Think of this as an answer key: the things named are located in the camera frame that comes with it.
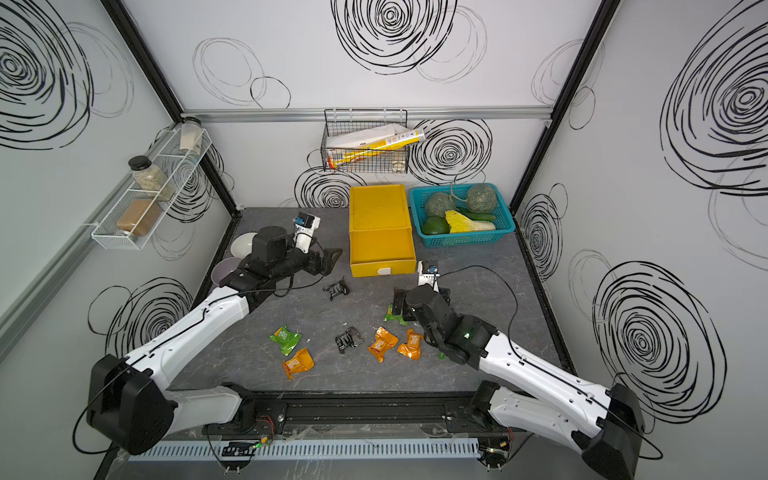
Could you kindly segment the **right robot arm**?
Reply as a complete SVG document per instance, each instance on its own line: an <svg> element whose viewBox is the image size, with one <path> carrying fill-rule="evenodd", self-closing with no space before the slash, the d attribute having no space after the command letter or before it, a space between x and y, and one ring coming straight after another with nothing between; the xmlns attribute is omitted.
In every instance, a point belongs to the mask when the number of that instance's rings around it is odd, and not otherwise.
<svg viewBox="0 0 768 480"><path fill-rule="evenodd" d="M570 448L605 479L635 477L645 423L629 387L605 387L562 370L492 324L456 312L428 284L397 290L393 311L417 322L426 342L451 361L492 376L476 397L479 410L496 424Z"/></svg>

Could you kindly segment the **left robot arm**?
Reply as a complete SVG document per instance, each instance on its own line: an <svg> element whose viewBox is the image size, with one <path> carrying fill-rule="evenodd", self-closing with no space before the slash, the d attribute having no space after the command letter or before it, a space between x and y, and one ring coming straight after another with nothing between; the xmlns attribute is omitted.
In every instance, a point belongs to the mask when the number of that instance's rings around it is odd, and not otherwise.
<svg viewBox="0 0 768 480"><path fill-rule="evenodd" d="M321 247L313 233L304 227L294 233L261 228L250 255L200 305L127 355L107 354L92 367L88 402L77 420L132 455L169 434L200 426L249 429L255 422L250 390L226 382L174 391L171 384L214 339L279 292L279 282L301 272L322 278L333 271L342 249Z"/></svg>

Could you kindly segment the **yellow plastic drawer cabinet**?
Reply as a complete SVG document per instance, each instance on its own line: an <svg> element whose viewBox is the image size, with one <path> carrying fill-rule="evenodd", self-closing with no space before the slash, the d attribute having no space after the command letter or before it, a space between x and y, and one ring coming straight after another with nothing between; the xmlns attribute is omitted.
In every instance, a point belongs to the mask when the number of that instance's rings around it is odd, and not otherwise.
<svg viewBox="0 0 768 480"><path fill-rule="evenodd" d="M412 222L404 185L350 189L349 256L355 278L416 272Z"/></svg>

